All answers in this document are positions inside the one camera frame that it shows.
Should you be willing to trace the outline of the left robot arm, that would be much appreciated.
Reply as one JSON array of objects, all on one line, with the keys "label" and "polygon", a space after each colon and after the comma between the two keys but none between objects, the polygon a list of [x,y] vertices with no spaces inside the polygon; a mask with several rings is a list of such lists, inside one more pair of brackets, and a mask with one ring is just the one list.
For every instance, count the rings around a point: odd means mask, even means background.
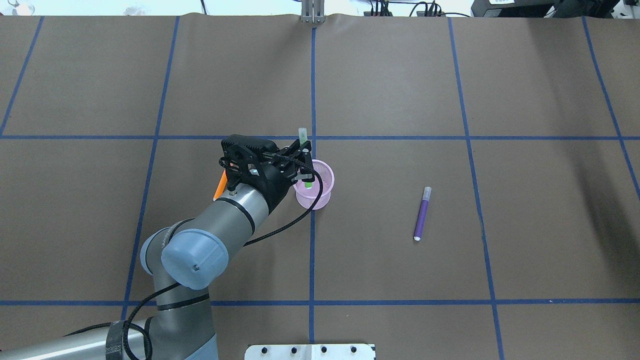
[{"label": "left robot arm", "polygon": [[151,235],[141,265],[153,294],[121,321],[76,330],[50,342],[10,350],[3,360],[216,360],[217,331],[208,287],[297,182],[320,180],[310,141],[279,148],[270,140],[222,139],[222,191],[194,218]]}]

